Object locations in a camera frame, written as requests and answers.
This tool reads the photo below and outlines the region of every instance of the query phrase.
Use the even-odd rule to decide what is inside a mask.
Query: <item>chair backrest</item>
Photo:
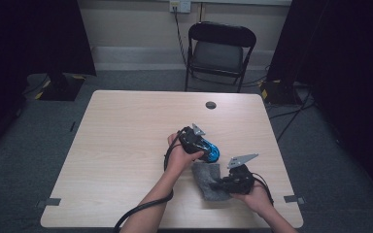
[[[246,27],[210,21],[193,24],[188,31],[188,37],[189,42],[193,39],[244,48],[254,47],[256,43],[254,32]]]

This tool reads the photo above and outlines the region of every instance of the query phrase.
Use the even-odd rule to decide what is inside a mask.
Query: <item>wooden table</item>
[[[267,181],[281,215],[302,226],[298,204],[284,200],[293,190],[260,96],[119,90],[93,93],[51,194],[61,201],[46,206],[41,224],[114,227],[161,176],[167,137],[193,123],[220,149],[222,176],[231,157],[259,153],[247,166]],[[190,169],[174,191],[160,228],[268,227],[238,200],[204,201]]]

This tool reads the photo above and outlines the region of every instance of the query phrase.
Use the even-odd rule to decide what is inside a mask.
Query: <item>forearm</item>
[[[178,177],[178,174],[164,172],[153,189],[151,189],[139,205],[168,196]],[[120,232],[156,232],[165,208],[166,203],[163,203],[135,213],[125,222]]]
[[[273,207],[262,214],[261,217],[275,233],[297,232]]]

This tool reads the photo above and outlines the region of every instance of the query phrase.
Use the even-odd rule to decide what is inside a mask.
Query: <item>chair leg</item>
[[[239,80],[239,84],[238,84],[238,90],[237,90],[237,93],[239,93],[241,91],[241,85],[242,85],[242,81],[244,80],[244,76],[242,76]]]
[[[184,88],[184,91],[187,91],[187,80],[189,78],[189,67],[186,67],[186,86]]]

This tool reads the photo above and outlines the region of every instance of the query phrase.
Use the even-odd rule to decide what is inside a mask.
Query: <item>black folding chair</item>
[[[254,32],[243,26],[203,21],[192,25],[188,31],[188,50],[186,65],[186,86],[188,89],[189,72],[238,79],[238,90],[245,77],[251,52],[256,43]]]

